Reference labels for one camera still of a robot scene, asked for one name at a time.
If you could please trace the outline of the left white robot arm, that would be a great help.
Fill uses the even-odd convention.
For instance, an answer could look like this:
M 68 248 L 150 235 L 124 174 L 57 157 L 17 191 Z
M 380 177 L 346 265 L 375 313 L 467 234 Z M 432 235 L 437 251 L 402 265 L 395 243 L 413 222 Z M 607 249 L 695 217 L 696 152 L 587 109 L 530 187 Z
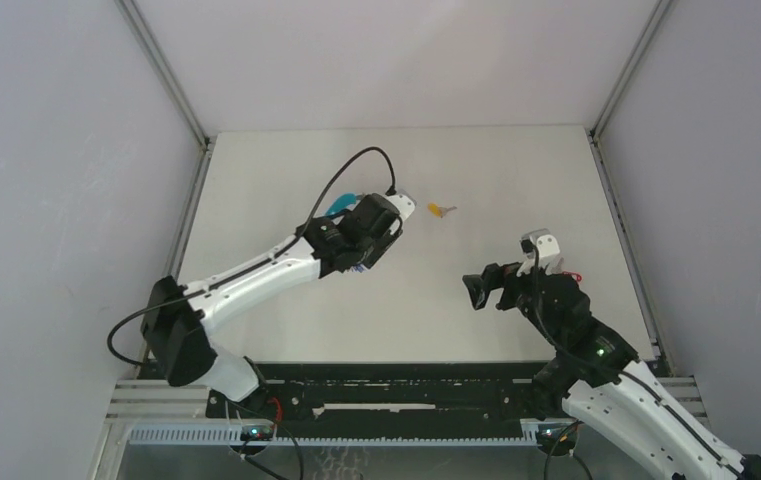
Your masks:
M 172 387 L 214 389 L 246 417 L 261 414 L 269 394 L 252 360 L 215 344 L 229 322 L 283 291 L 357 267 L 372 268 L 402 235 L 417 203 L 397 192 L 366 194 L 351 208 L 313 217 L 268 252 L 186 284 L 167 276 L 151 291 L 142 336 Z

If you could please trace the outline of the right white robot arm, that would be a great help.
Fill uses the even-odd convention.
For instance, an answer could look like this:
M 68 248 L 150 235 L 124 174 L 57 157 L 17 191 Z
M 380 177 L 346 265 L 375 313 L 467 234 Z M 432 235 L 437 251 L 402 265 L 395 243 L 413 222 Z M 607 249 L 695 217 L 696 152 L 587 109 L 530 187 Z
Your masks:
M 532 381 L 535 416 L 567 414 L 655 479 L 761 479 L 761 456 L 727 445 L 680 404 L 636 350 L 593 316 L 573 277 L 489 264 L 462 282 L 474 309 L 497 291 L 497 309 L 519 311 L 555 347 Z

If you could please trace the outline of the blue handled metal keyring holder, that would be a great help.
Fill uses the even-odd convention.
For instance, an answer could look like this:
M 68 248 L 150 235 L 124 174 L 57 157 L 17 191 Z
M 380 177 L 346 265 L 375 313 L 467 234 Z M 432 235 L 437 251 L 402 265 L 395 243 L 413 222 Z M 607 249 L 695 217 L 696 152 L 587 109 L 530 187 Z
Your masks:
M 340 214 L 341 212 L 344 212 L 345 210 L 350 209 L 351 207 L 355 206 L 359 203 L 359 201 L 362 199 L 362 194 L 356 194 L 356 193 L 345 193 L 337 197 L 330 207 L 326 210 L 325 216 L 335 216 L 337 214 Z

